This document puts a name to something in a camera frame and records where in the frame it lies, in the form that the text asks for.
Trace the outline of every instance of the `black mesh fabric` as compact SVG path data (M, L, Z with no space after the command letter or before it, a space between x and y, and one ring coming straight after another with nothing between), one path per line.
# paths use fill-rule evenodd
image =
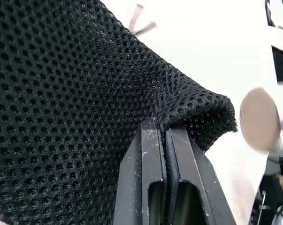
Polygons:
M236 130L227 97L98 0L0 3L0 220L111 224L120 162L150 116L162 133L183 121L202 150Z

